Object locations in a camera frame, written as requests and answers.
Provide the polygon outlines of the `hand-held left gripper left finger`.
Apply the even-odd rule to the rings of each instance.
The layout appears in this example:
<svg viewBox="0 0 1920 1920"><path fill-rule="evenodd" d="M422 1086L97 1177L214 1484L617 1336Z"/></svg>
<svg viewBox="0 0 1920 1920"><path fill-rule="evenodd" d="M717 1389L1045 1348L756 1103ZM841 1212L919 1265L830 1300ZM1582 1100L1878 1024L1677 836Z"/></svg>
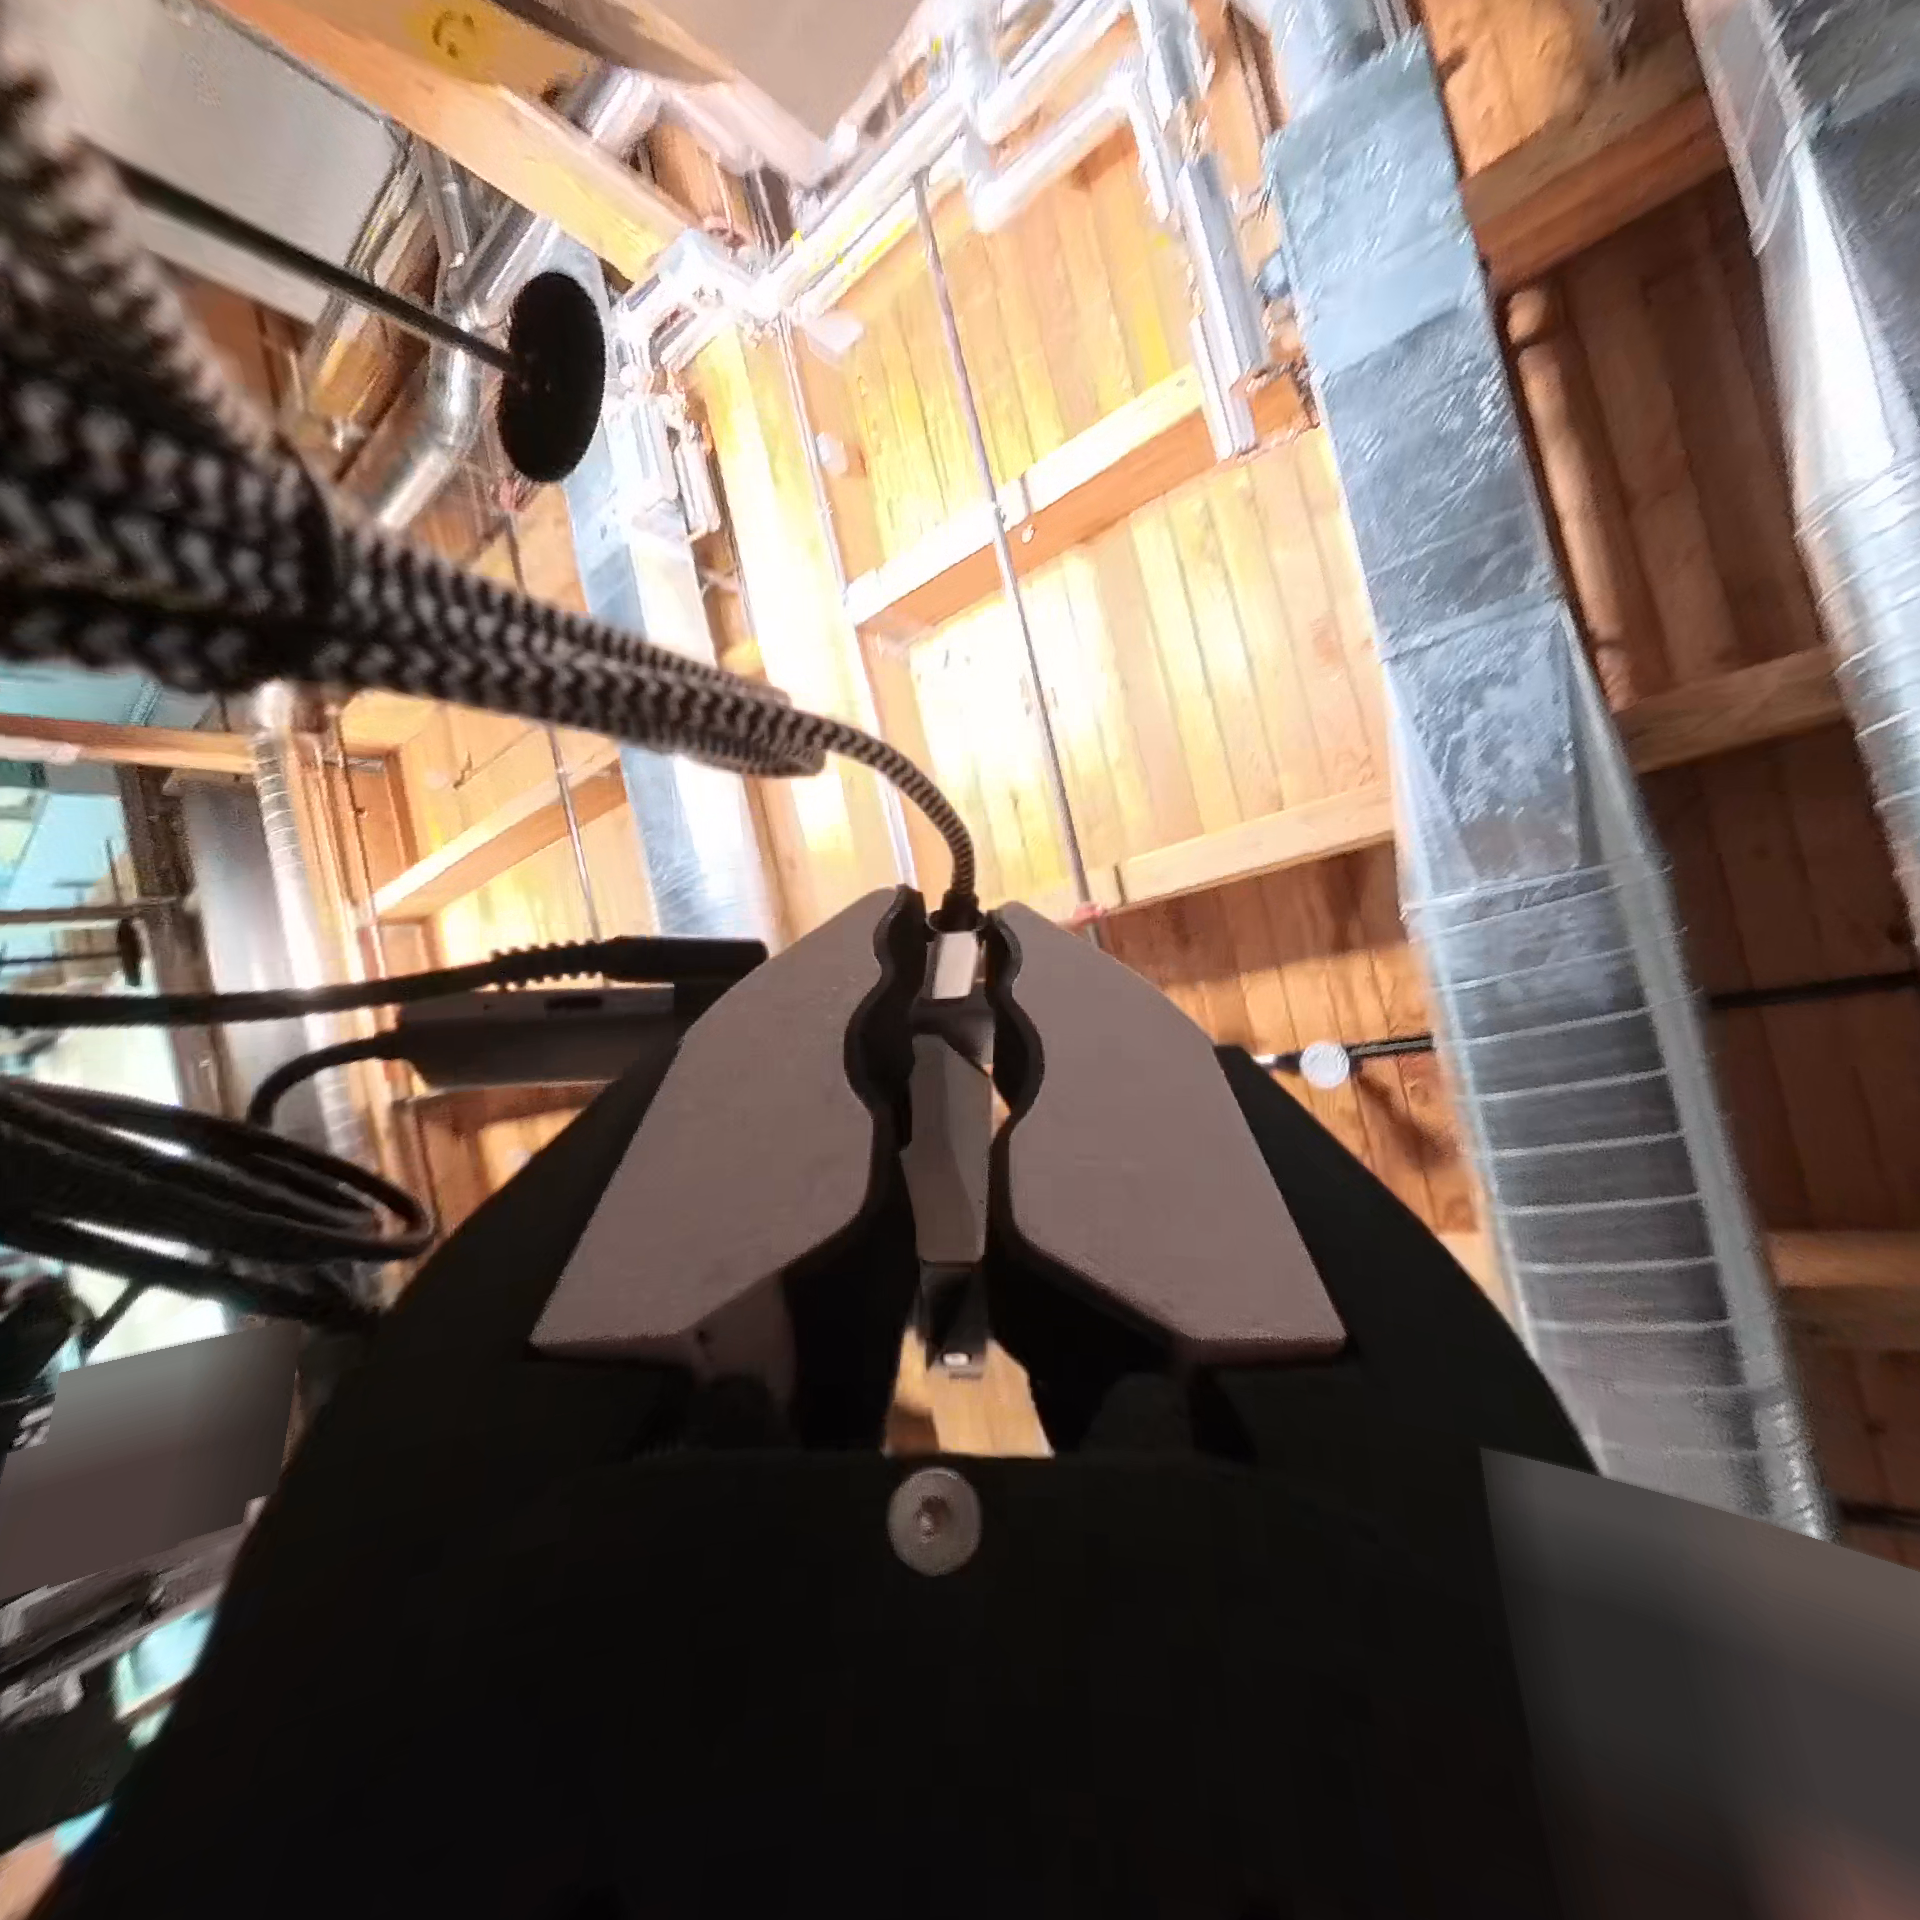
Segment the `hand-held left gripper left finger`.
<svg viewBox="0 0 1920 1920"><path fill-rule="evenodd" d="M870 890L686 1033L534 1326L564 1359L794 1365L783 1277L850 1230L876 1116L847 1045L893 976L913 889Z"/></svg>

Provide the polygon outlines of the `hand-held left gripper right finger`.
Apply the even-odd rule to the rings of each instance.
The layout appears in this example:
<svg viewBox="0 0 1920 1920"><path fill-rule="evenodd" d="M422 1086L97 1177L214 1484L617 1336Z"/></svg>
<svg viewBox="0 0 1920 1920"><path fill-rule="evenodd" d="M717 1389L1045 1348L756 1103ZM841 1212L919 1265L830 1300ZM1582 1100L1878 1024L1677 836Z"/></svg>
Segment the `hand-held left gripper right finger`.
<svg viewBox="0 0 1920 1920"><path fill-rule="evenodd" d="M1185 1365L1340 1353L1344 1322L1209 1034L1021 902L990 918L988 1000L1012 1250Z"/></svg>

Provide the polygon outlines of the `black floor lamp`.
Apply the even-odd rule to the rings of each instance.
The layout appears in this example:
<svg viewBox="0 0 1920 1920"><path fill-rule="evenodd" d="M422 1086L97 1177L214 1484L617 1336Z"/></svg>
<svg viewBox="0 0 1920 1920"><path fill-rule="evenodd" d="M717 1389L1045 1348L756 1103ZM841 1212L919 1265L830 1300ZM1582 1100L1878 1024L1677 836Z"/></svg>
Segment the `black floor lamp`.
<svg viewBox="0 0 1920 1920"><path fill-rule="evenodd" d="M583 461L607 391L607 333L588 289L562 272L528 278L511 300L505 342L445 319L373 278L263 231L225 207L114 159L133 204L309 281L496 374L496 434L513 471L538 484Z"/></svg>

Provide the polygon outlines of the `foil wrapped ceiling duct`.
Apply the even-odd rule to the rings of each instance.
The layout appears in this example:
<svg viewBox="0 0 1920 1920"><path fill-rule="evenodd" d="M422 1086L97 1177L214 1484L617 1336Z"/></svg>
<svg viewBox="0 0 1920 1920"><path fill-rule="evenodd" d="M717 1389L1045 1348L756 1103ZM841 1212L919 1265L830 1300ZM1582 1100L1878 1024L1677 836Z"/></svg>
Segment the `foil wrapped ceiling duct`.
<svg viewBox="0 0 1920 1920"><path fill-rule="evenodd" d="M1917 4L1688 1L1759 266L1794 532L1887 845L1917 834Z"/></svg>
<svg viewBox="0 0 1920 1920"><path fill-rule="evenodd" d="M1271 4L1286 289L1376 631L1408 937L1506 1290L1600 1469L1836 1541L1681 929L1422 31Z"/></svg>

